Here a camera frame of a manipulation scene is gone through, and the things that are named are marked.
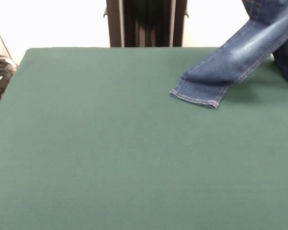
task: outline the green tablecloth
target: green tablecloth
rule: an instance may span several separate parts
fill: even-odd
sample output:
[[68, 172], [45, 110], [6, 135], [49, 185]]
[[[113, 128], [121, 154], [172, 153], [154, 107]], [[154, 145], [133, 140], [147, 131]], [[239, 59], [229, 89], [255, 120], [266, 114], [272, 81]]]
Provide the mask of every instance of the green tablecloth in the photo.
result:
[[0, 104], [0, 230], [288, 230], [288, 84], [169, 96], [211, 49], [30, 49]]

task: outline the jeans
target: jeans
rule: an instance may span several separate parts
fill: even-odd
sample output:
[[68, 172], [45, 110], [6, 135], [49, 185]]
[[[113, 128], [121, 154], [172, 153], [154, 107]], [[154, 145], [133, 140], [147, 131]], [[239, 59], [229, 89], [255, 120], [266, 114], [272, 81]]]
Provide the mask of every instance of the jeans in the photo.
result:
[[240, 83], [270, 54], [288, 81], [288, 0], [242, 0], [247, 23], [180, 78], [170, 95], [217, 109], [228, 87]]

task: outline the blue jeans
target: blue jeans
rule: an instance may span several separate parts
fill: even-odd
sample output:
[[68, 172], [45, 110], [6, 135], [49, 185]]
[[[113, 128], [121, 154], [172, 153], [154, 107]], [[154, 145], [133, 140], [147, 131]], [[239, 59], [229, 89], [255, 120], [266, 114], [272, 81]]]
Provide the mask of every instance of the blue jeans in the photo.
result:
[[223, 46], [180, 78], [170, 95], [217, 109], [270, 54], [288, 81], [288, 0], [242, 0], [250, 19]]

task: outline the electrical cable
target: electrical cable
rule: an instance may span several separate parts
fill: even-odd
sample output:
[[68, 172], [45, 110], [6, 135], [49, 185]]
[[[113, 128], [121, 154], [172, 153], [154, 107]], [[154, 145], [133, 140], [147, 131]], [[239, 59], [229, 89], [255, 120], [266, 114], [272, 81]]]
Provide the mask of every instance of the electrical cable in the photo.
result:
[[3, 41], [3, 38], [2, 38], [2, 36], [1, 36], [1, 34], [0, 34], [0, 40], [1, 40], [1, 42], [2, 42], [2, 44], [3, 44], [3, 46], [4, 46], [4, 48], [5, 48], [6, 52], [8, 53], [9, 58], [12, 59], [11, 54], [10, 54], [8, 48], [6, 47], [6, 45], [5, 45], [4, 41]]
[[0, 60], [4, 60], [5, 62], [11, 64], [15, 68], [18, 68], [18, 65], [12, 59], [10, 59], [8, 57], [0, 57]]

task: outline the jeans hem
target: jeans hem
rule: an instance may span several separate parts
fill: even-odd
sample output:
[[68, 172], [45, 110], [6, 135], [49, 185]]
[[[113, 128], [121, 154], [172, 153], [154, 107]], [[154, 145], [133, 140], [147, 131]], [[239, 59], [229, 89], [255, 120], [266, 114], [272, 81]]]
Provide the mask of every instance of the jeans hem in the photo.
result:
[[213, 108], [213, 109], [218, 109], [218, 107], [220, 106], [219, 102], [217, 101], [203, 100], [203, 99], [188, 97], [186, 95], [179, 93], [175, 89], [171, 90], [169, 94], [175, 98], [178, 98], [178, 99], [181, 99], [181, 100], [193, 103], [193, 104], [198, 104], [198, 105], [202, 105], [205, 107]]

